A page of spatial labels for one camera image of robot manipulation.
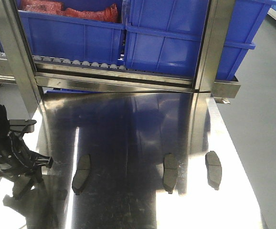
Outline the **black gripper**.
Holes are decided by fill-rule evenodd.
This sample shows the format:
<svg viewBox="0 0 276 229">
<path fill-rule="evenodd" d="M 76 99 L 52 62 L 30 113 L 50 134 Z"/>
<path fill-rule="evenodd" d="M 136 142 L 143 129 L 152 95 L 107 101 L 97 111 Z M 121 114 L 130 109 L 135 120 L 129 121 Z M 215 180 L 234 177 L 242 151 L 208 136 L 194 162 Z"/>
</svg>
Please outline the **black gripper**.
<svg viewBox="0 0 276 229">
<path fill-rule="evenodd" d="M 52 157 L 31 151 L 22 138 L 36 121 L 19 122 L 22 123 L 20 130 L 12 129 L 6 108 L 0 104 L 0 177 L 18 177 L 12 188 L 16 200 L 21 199 L 34 184 L 43 181 L 40 167 L 51 168 L 53 165 Z"/>
</svg>

